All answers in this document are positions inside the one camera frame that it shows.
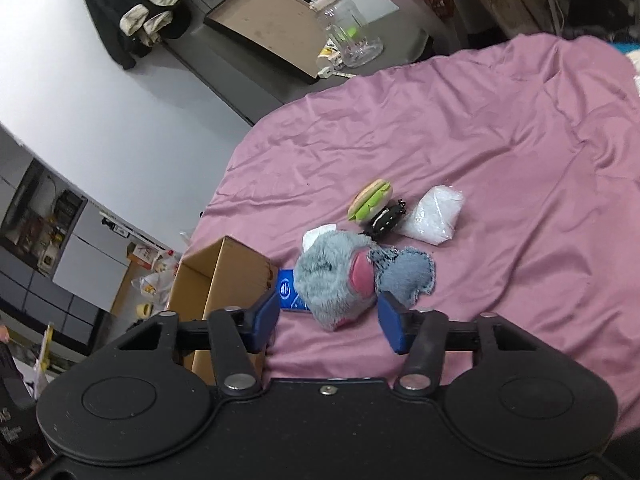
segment blue package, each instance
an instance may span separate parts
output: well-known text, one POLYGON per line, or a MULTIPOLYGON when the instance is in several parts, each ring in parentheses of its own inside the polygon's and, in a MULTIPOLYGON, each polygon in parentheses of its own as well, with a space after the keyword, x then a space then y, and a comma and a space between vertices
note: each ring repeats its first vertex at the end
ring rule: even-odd
POLYGON ((293 269, 281 269, 278 271, 278 293, 280 295, 280 308, 309 312, 305 302, 302 301, 302 298, 293 287, 293 269))

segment white tissue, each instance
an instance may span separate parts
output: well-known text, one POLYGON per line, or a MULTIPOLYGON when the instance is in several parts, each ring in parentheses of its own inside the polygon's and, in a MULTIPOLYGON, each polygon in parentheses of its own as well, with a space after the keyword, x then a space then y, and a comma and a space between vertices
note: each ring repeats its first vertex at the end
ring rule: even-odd
POLYGON ((311 229, 311 231, 307 231, 302 237, 302 252, 306 253, 320 235, 328 233, 329 231, 335 231, 337 228, 338 226, 336 224, 325 224, 311 229))
POLYGON ((464 202, 462 193, 452 187, 432 187, 394 231, 428 244, 440 245, 453 238, 464 202))

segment gray plush toy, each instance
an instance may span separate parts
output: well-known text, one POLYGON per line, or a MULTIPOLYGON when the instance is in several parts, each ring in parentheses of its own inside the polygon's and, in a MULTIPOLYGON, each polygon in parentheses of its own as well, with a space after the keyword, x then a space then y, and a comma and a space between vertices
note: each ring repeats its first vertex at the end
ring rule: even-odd
POLYGON ((435 284, 431 257, 418 249, 382 248, 365 235, 322 234, 299 257, 293 277, 306 306, 327 330, 355 320, 383 290, 409 307, 435 284))

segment gray fur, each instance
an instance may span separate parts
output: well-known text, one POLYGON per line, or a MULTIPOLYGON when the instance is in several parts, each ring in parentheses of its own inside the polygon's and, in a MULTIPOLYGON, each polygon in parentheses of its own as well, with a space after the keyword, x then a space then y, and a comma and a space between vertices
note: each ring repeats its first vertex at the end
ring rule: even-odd
POLYGON ((296 291, 327 330, 334 330, 343 319, 356 319, 376 301, 375 296, 363 298, 349 281, 353 254, 367 247, 378 245, 365 235, 324 233, 299 257, 293 269, 296 291))
POLYGON ((376 271, 376 292, 388 290, 406 307, 414 306, 421 292, 431 294, 435 286, 435 264, 418 249, 377 248, 369 252, 369 259, 376 271))

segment pink bedsheet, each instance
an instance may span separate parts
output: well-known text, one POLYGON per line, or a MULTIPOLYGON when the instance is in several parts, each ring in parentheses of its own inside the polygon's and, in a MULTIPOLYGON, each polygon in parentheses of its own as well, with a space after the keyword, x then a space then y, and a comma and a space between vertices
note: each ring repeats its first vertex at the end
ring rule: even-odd
MULTIPOLYGON (((631 63, 605 43, 521 36, 357 77, 264 118, 238 146, 190 251, 229 234, 292 267, 308 229, 344 221, 350 199, 389 179, 411 205, 462 190, 454 239, 433 254, 421 307, 486 310, 600 374, 640 426, 640 99, 631 63)), ((402 363, 371 310, 324 332, 286 313, 275 377, 392 378, 402 363)), ((446 379, 469 366, 447 357, 446 379)))

